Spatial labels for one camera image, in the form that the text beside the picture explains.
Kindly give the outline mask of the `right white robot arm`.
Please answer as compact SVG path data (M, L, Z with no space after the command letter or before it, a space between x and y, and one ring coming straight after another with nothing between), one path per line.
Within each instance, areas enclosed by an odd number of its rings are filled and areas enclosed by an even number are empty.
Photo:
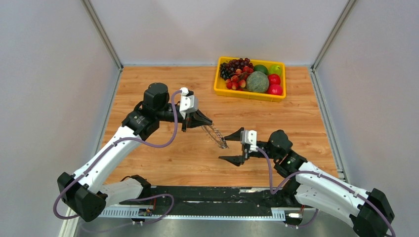
M283 130L274 131L266 142L257 139L255 130L243 127L219 139L222 148L227 141L241 143L241 155L220 157L235 166L251 157L265 158L270 193L281 192L286 205L299 203L326 212L349 225L359 237L396 235L391 225L395 214L382 191L368 191L326 173L292 150L293 143Z

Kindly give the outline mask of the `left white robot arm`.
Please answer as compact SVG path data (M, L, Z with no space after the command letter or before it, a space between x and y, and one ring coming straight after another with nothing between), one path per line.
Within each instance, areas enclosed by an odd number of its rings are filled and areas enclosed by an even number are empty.
M55 217L70 219L58 213L59 201L72 209L75 217L86 222L96 219L106 207L122 201L135 200L138 204L146 204L151 198L151 191L140 176L111 185L105 185L105 180L139 145L152 148L169 146L176 137L179 123L183 132L189 128L211 126L212 120L198 106L198 98L186 87L170 94L164 83L150 84L144 91L143 100L122 121L113 138L74 173L63 172L58 177L60 194L53 204ZM171 138L160 145L147 142L162 121L174 123Z

